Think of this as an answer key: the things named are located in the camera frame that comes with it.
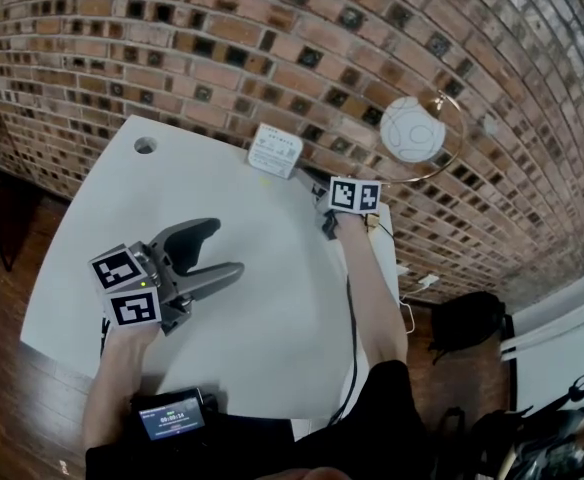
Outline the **person's right forearm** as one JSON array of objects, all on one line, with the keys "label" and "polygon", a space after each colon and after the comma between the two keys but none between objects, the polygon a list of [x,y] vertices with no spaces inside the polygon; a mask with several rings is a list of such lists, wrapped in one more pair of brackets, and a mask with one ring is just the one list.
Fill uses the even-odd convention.
[{"label": "person's right forearm", "polygon": [[340,241],[351,287],[354,316],[368,364],[405,363],[408,339],[401,310],[385,282],[361,217],[338,213]]}]

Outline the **white printed table card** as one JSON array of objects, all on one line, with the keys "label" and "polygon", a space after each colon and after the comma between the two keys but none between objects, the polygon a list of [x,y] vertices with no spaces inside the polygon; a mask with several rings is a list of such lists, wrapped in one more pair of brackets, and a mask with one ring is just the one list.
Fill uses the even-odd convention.
[{"label": "white printed table card", "polygon": [[296,135],[261,123],[248,150],[248,164],[279,178],[289,179],[303,151]]}]

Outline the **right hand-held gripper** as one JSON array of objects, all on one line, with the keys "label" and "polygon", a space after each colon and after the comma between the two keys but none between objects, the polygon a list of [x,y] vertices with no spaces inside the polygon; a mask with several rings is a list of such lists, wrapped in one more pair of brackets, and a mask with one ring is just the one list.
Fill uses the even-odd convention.
[{"label": "right hand-held gripper", "polygon": [[313,167],[296,170],[296,177],[310,191],[318,212],[319,228],[328,240],[335,240],[338,214],[361,217],[378,217],[381,202],[381,182],[331,176],[325,181],[325,173]]}]

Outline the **white panel with black drawing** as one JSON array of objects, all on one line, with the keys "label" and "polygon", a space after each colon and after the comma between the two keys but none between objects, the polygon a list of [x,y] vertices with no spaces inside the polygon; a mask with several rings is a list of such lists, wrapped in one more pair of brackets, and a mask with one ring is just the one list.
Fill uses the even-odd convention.
[{"label": "white panel with black drawing", "polygon": [[512,324],[514,336],[500,345],[511,367],[511,406],[538,410],[584,375],[584,276],[516,312]]}]

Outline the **black chest-mounted screen device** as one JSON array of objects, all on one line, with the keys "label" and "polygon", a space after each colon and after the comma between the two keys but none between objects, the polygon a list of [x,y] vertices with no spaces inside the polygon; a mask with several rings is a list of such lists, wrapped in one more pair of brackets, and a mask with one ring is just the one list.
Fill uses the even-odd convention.
[{"label": "black chest-mounted screen device", "polygon": [[131,416],[151,441],[196,432],[206,427],[203,396],[199,388],[135,397]]}]

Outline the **gold lamp with white globe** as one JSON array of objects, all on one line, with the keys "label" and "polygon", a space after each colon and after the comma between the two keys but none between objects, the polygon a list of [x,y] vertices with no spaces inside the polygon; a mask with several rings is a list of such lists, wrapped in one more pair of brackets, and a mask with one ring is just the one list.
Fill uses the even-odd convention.
[{"label": "gold lamp with white globe", "polygon": [[380,189],[429,181],[457,160],[467,125],[456,100],[440,91],[428,100],[401,97],[384,111],[381,145],[391,160],[391,172],[377,170]]}]

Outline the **person's black clothing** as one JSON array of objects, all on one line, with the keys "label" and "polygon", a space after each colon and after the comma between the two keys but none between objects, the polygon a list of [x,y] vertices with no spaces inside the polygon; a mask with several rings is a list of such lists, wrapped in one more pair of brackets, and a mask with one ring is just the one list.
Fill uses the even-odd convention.
[{"label": "person's black clothing", "polygon": [[175,438],[90,449],[86,480],[430,480],[433,446],[407,366],[373,366],[341,421],[295,439],[282,423],[209,414]]}]

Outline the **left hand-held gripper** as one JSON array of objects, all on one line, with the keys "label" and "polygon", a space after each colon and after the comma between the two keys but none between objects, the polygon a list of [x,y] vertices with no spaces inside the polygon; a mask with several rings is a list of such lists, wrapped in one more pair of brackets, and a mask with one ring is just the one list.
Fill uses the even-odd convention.
[{"label": "left hand-held gripper", "polygon": [[106,321],[119,328],[158,323],[168,335],[190,317],[193,300],[236,282],[245,269],[240,262],[188,272],[220,227],[217,218],[188,220],[165,228],[150,245],[119,244],[91,259],[88,271]]}]

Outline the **white table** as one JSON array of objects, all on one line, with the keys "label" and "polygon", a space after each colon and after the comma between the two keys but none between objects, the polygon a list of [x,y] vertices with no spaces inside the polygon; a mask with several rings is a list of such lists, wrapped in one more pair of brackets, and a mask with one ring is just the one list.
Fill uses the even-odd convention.
[{"label": "white table", "polygon": [[294,419],[299,431],[325,423],[354,402],[367,363],[351,344],[342,250],[319,228],[307,176],[266,174],[243,149],[139,116],[121,126],[67,209],[22,341],[94,376],[103,306],[89,261],[205,217],[221,226],[203,244],[200,265],[240,262],[245,270],[150,346],[149,390],[205,387],[232,414]]}]

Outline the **person's left forearm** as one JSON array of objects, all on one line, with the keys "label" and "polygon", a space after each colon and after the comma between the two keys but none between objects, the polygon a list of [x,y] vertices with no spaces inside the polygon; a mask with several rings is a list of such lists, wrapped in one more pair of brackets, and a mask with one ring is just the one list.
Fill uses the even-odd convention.
[{"label": "person's left forearm", "polygon": [[142,380],[143,360],[161,326],[146,323],[109,332],[82,421],[85,450],[114,443]]}]

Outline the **black backpack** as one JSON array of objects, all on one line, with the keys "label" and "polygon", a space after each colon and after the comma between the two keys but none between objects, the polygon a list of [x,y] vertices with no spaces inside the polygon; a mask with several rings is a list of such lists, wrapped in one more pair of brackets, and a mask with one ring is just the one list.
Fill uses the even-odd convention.
[{"label": "black backpack", "polygon": [[514,336],[512,317],[496,295],[480,291],[462,295],[431,308],[432,365],[446,355],[478,346],[495,333]]}]

